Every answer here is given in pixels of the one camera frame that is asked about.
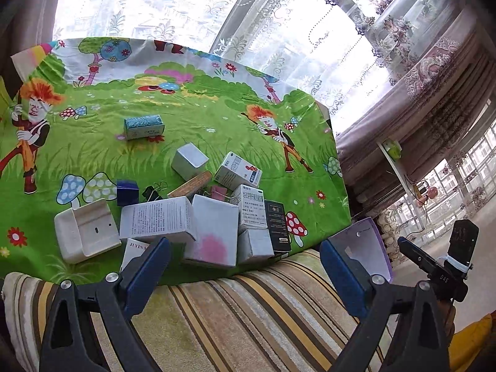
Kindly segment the person right hand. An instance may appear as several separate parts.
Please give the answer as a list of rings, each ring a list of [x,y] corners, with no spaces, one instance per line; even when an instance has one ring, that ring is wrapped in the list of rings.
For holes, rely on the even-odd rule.
[[[455,334],[456,307],[451,301],[437,301],[438,308],[442,315],[444,331],[447,343],[450,344]]]

